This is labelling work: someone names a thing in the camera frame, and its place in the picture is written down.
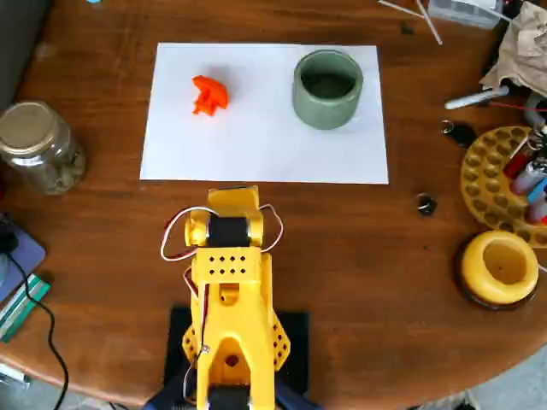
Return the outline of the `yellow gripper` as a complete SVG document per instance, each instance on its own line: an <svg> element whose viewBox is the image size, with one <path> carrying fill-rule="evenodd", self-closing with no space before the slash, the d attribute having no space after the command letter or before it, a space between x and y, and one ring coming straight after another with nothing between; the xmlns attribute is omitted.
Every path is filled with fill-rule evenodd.
<svg viewBox="0 0 547 410"><path fill-rule="evenodd" d="M208 207L221 217L248 218L259 210L259 190L256 185L211 189Z"/></svg>

